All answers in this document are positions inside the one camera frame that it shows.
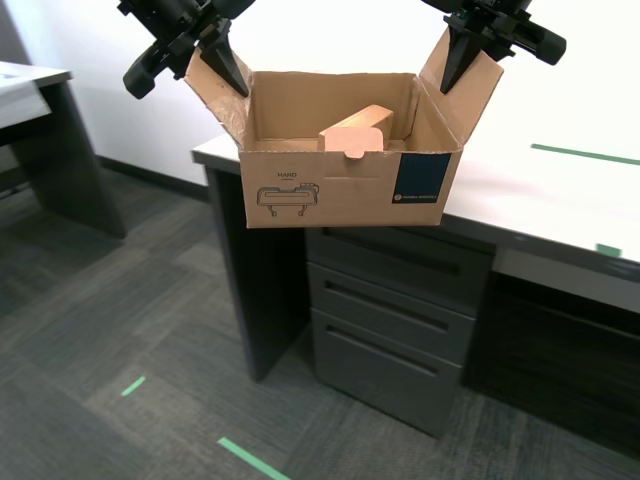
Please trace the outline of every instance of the drawer handle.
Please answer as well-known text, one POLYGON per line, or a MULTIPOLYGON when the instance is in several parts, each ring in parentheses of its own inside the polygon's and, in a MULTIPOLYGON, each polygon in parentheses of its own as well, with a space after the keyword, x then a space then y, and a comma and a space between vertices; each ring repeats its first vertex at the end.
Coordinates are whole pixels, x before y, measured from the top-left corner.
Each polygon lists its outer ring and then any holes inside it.
POLYGON ((342 330, 338 330, 335 327, 327 326, 327 334, 333 337, 339 338, 344 342, 348 342, 356 347, 362 348, 363 350, 369 350, 370 352, 374 352, 381 357, 386 358, 387 360, 399 363, 404 365, 405 367, 411 368, 412 370, 417 370, 420 373, 424 373, 425 375, 429 375, 430 377, 437 377, 438 370, 429 365, 420 365, 413 360, 410 360, 402 355, 398 355, 397 353, 390 352, 386 348, 382 348, 378 345, 374 345, 370 342, 362 340, 361 338, 357 338, 350 333, 344 332, 342 330))
POLYGON ((367 250, 373 250, 375 252, 390 255, 407 263, 420 265, 428 268, 429 270, 434 270, 445 275, 452 275, 456 277, 460 275, 460 267, 455 263, 444 262, 433 257, 412 255, 400 248, 393 247, 392 245, 388 245, 384 242, 376 242, 373 238, 363 238, 353 231, 355 229, 349 230, 340 228, 323 228, 323 233, 327 237, 353 243, 362 248, 366 248, 367 250))
POLYGON ((406 308, 399 307, 392 303, 383 302, 382 300, 370 297, 369 295, 365 295, 361 292, 356 292, 355 290, 343 287, 342 285, 336 285, 333 282, 325 281, 324 287, 325 290, 328 290, 335 295, 340 295, 341 297, 347 298, 349 300, 363 303, 365 305, 370 305, 377 308, 378 310, 384 310, 391 315, 402 317, 407 321, 429 327, 433 330, 436 330, 438 333, 446 335, 449 331, 448 323, 425 317, 424 315, 416 315, 414 312, 411 312, 406 308))

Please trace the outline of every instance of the green tape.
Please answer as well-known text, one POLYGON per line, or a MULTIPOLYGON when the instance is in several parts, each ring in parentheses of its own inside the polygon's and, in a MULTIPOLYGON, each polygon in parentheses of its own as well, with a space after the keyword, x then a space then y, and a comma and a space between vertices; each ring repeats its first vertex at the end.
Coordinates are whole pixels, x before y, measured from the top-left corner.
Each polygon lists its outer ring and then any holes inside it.
POLYGON ((256 468, 257 470, 260 470, 267 477, 273 478, 274 480, 289 480, 289 477, 285 477, 276 469, 270 467, 269 465, 264 463, 262 460, 254 457, 249 452, 247 452, 243 448, 233 443, 231 440, 227 438, 222 438, 218 440, 218 444, 222 445, 224 448, 229 450, 234 455, 237 455, 238 457, 240 457, 242 460, 247 462, 252 467, 256 468))
POLYGON ((602 155, 601 153, 581 152, 579 150, 569 150, 567 148, 549 147, 547 145, 538 145, 537 143, 532 144, 531 148, 535 150, 545 150, 547 152, 564 153, 566 155, 576 155, 578 157, 606 160, 607 162, 625 163, 627 165, 640 165, 640 160, 633 160, 631 158, 613 157, 611 155, 602 155))
POLYGON ((127 395, 129 395, 131 392, 133 392, 136 388, 138 388, 140 385, 142 385, 144 383, 144 381, 146 380, 145 377, 140 377, 138 380, 136 380, 135 382, 133 382, 129 388, 127 388, 124 392, 122 392, 122 396, 126 397, 127 395))
POLYGON ((599 243, 596 245, 596 252, 603 255, 608 255, 609 257, 619 257, 622 255, 622 250, 620 250, 619 248, 610 247, 608 245, 600 245, 599 243))

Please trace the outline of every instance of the desk leg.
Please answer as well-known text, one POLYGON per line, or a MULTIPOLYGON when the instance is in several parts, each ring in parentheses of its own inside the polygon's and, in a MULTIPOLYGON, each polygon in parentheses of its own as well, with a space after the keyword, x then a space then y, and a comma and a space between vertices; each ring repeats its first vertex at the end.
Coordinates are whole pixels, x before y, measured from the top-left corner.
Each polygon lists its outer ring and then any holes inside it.
POLYGON ((249 374, 259 381, 309 322, 304 230, 248 230, 240 175, 207 168, 207 177, 249 374))
POLYGON ((101 176, 93 149, 66 82, 40 89, 52 114, 37 131, 12 143, 42 208, 126 236, 124 224, 101 176))

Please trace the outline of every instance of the gray drawer cabinet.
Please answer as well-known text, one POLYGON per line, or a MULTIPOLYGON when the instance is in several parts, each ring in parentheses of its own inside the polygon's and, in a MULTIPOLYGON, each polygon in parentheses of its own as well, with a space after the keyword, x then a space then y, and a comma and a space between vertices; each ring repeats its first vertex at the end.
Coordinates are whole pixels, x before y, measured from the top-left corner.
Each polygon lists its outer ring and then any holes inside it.
POLYGON ((318 265, 309 265, 314 308, 463 365, 474 319, 318 265))
POLYGON ((398 228, 322 228, 307 234, 313 263, 366 277, 475 316, 493 256, 398 228))
POLYGON ((413 427, 440 436, 461 368, 312 310, 318 377, 413 427))
POLYGON ((308 229, 316 372, 442 435, 493 248, 433 228, 308 229))

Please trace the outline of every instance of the open cardboard box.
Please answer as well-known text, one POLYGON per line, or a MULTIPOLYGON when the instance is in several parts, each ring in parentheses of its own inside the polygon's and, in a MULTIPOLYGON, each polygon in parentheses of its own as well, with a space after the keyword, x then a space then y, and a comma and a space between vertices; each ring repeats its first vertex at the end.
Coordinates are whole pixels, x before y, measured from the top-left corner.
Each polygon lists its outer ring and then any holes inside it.
POLYGON ((196 53, 186 81, 240 148, 249 228, 438 225, 464 145, 502 68, 484 52, 447 95, 445 32, 419 75, 251 72, 243 98, 196 53), (394 112, 389 148, 359 160, 318 134, 369 105, 394 112))

